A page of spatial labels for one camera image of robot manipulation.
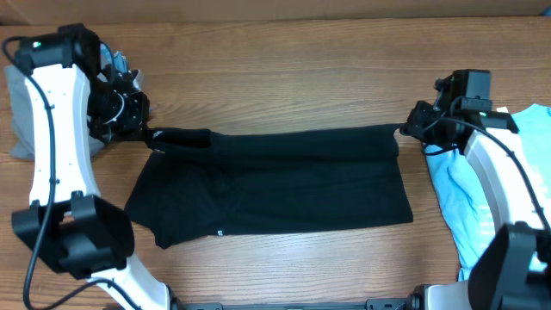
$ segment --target metal bracket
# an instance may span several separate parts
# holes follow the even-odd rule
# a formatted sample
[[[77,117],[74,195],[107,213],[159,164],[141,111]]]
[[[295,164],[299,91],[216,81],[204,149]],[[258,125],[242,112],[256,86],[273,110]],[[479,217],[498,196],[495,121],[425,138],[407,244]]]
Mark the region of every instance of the metal bracket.
[[[365,308],[367,310],[404,310],[405,298],[374,298],[368,299]]]

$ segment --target light blue cloth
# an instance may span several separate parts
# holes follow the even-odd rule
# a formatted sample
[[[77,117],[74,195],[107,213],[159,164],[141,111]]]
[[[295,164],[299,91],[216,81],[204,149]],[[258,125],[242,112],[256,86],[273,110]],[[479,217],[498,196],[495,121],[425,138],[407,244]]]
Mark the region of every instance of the light blue cloth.
[[[520,130],[526,159],[537,179],[530,181],[544,195],[544,199],[538,200],[547,211],[546,217],[551,220],[551,108],[533,104],[513,115],[513,119]],[[426,151],[439,149],[428,146]],[[427,165],[443,218],[459,252],[459,281],[467,280],[495,235],[488,202],[473,168],[459,151],[427,157]],[[544,267],[535,258],[530,265],[531,270]]]

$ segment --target black t-shirt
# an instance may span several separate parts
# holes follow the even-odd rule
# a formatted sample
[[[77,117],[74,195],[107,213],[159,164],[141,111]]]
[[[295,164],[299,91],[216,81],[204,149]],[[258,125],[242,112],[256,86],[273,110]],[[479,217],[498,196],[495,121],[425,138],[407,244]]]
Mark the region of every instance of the black t-shirt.
[[[413,220],[398,125],[228,136],[152,129],[125,211],[162,248],[205,235],[306,233]]]

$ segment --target cable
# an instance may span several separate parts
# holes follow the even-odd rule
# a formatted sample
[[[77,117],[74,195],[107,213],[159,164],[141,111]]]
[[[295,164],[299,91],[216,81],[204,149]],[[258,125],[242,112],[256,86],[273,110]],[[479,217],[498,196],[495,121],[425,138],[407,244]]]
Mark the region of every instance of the cable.
[[[427,148],[427,146],[428,145],[422,145],[421,146],[421,152],[425,156],[436,156],[436,155],[444,154],[445,152],[453,151],[453,150],[456,150],[456,149],[459,148],[459,146],[450,146],[450,147],[443,148],[442,150],[439,150],[439,151],[428,153],[428,152],[424,151]]]
[[[107,43],[103,42],[102,40],[100,40],[100,43],[103,44],[103,46],[107,49],[107,51],[109,52],[109,56],[111,57],[111,76],[109,77],[109,83],[110,84],[113,84],[115,82],[115,56],[113,55],[113,52],[111,52],[111,47],[109,47],[109,45],[107,45]]]
[[[31,258],[28,263],[27,275],[25,276],[25,283],[23,285],[23,303],[25,304],[25,307],[27,307],[28,309],[33,309],[31,305],[30,297],[29,297],[29,291],[31,287],[31,281],[33,280],[34,266],[36,265],[36,260],[38,258],[38,254],[40,253],[40,248],[42,247],[42,241],[46,234],[46,229],[50,225],[50,217],[52,215],[53,200],[55,197],[55,185],[57,183],[57,179],[56,179],[56,170],[55,170],[56,169],[55,167],[55,132],[53,131],[52,106],[50,106],[50,103],[46,98],[46,94],[44,94],[44,91],[38,85],[38,83],[36,83],[34,78],[32,78],[27,73],[23,72],[21,67],[15,62],[15,60],[11,57],[11,55],[8,52],[8,44],[10,42],[13,42],[16,40],[22,40],[22,39],[24,39],[24,37],[20,37],[20,36],[6,39],[2,43],[2,52],[9,60],[9,62],[11,62],[15,66],[15,68],[17,68],[25,76],[25,78],[27,78],[31,82],[31,84],[36,88],[36,90],[40,94],[40,97],[44,102],[44,109],[46,110],[46,117],[48,119],[48,130],[50,135],[50,194],[48,195],[46,212],[44,213],[44,218],[42,220],[42,224],[40,225],[38,236],[36,237],[33,253],[31,254]]]
[[[482,133],[484,134],[486,137],[488,137],[490,140],[492,140],[493,142],[495,142],[499,147],[501,147],[505,153],[507,154],[507,156],[509,156],[513,163],[515,163],[515,166],[517,167],[518,169],[518,172],[520,172],[520,175],[521,177],[523,178],[524,180],[524,185],[526,186],[526,189],[528,190],[528,194],[530,196],[530,199],[532,200],[532,203],[534,204],[534,209],[536,210],[536,213],[538,215],[538,217],[540,218],[540,221],[542,222],[543,224],[543,228],[549,233],[551,234],[551,227],[549,226],[549,223],[548,223],[548,220],[545,218],[545,214],[543,213],[543,208],[542,206],[540,205],[540,202],[537,200],[537,196],[536,196],[536,193],[534,191],[534,188],[532,187],[532,184],[530,183],[530,180],[528,178],[528,175],[526,174],[526,171],[524,170],[523,166],[520,164],[520,162],[518,161],[518,158],[517,156],[515,155],[515,153],[513,151],[511,151],[509,149],[509,147],[507,147],[503,142],[501,142],[498,138],[496,138],[495,136],[493,136],[491,133],[488,133],[485,129],[481,128],[481,127],[478,127],[478,126],[475,126],[473,124],[470,124],[466,121],[461,121],[461,120],[457,120],[457,119],[453,119],[453,118],[449,118],[449,117],[442,117],[440,119],[438,119],[438,121],[448,121],[448,122],[454,122],[456,124],[460,124],[460,125],[463,125],[465,127],[469,127],[469,128],[472,128],[473,130],[476,130],[478,131],[479,133]]]
[[[52,209],[53,209],[53,201],[55,198],[55,186],[58,182],[56,178],[56,160],[55,160],[55,132],[53,127],[53,115],[52,115],[52,109],[53,106],[50,105],[50,103],[47,100],[46,94],[42,90],[42,88],[38,85],[38,83],[34,80],[33,77],[25,73],[22,68],[15,62],[15,59],[9,54],[8,52],[8,44],[13,41],[23,40],[25,37],[22,36],[15,36],[8,38],[2,42],[2,52],[4,56],[9,60],[9,62],[19,70],[25,78],[28,79],[28,81],[31,82],[31,84],[36,88],[38,93],[40,94],[40,97],[42,101],[44,102],[44,109],[46,110],[46,117],[48,119],[48,131],[50,136],[50,193],[48,195],[48,201],[46,204],[46,212],[44,213],[44,217],[42,219],[42,223],[40,225],[40,230],[38,232],[38,235],[36,237],[36,242],[34,244],[33,253],[31,254],[31,258],[28,262],[28,268],[27,268],[27,275],[25,276],[25,282],[23,285],[23,303],[25,304],[25,307],[27,309],[35,309],[35,310],[50,310],[54,309],[55,307],[65,303],[70,298],[74,297],[75,295],[79,294],[80,292],[84,291],[85,289],[94,286],[98,283],[107,283],[109,286],[112,286],[124,299],[125,301],[134,309],[140,309],[138,305],[136,305],[135,302],[132,301],[130,296],[128,296],[127,292],[125,292],[119,285],[117,285],[114,281],[109,279],[97,279],[92,282],[88,282],[81,287],[73,290],[69,294],[67,294],[65,297],[61,298],[59,301],[54,302],[52,305],[44,308],[35,308],[31,304],[30,300],[30,289],[31,289],[31,282],[33,280],[33,273],[34,273],[34,267],[36,266],[36,261],[38,259],[38,255],[40,253],[40,248],[42,247],[42,242],[44,240],[44,236],[46,235],[46,229],[50,225],[50,218],[52,217]]]
[[[454,115],[453,109],[455,108],[455,105],[463,98],[465,98],[465,96],[457,96],[454,99],[454,101],[451,102],[451,104],[449,105],[449,114],[450,114],[450,116]],[[444,110],[435,121],[433,121],[431,124],[429,124],[429,126],[425,127],[423,129],[423,133],[426,133],[427,131],[429,131],[429,129],[433,128],[440,121],[440,119],[442,119],[446,115],[447,111],[448,110]]]
[[[59,306],[63,305],[66,301],[68,301],[69,299],[75,297],[79,293],[83,292],[85,289],[93,287],[94,285],[96,285],[98,283],[106,283],[109,287],[113,287],[119,294],[121,294],[122,298],[124,298],[124,300],[128,303],[128,305],[130,305],[130,307],[132,307],[136,310],[141,309],[141,307],[136,305],[136,303],[133,302],[133,300],[130,298],[130,296],[128,296],[127,292],[125,292],[124,289],[122,289],[117,283],[115,283],[112,280],[103,279],[103,278],[94,280],[92,282],[85,283],[84,285],[82,285],[79,288],[73,290],[72,292],[65,295],[63,298],[61,298],[60,300],[54,302],[52,305],[50,305],[48,307],[43,307],[43,308],[40,308],[40,309],[31,307],[29,309],[34,309],[34,310],[51,310],[51,309],[54,309],[55,307],[59,307]]]

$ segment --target wood grain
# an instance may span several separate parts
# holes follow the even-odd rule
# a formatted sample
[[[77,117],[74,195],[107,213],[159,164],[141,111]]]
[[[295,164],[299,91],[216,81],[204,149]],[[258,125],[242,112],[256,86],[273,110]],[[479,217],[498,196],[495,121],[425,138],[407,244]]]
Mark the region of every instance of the wood grain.
[[[511,112],[549,103],[551,20],[454,18],[92,26],[146,76],[151,125],[208,127],[228,134],[402,122],[417,100],[434,100],[435,78],[455,69],[492,70],[495,106]],[[54,28],[2,27],[0,39]],[[1,59],[0,65],[6,65]],[[0,77],[0,308],[22,309],[29,249],[10,214],[28,205],[33,164],[8,154],[9,97]],[[135,226],[139,256],[187,302],[365,301],[405,296],[421,283],[456,279],[457,252],[419,143],[397,134],[411,224],[272,236],[204,238],[158,249]],[[149,151],[113,144],[95,158],[104,198],[124,206]],[[39,263],[33,300],[45,305],[75,288]],[[112,303],[93,288],[67,308]]]

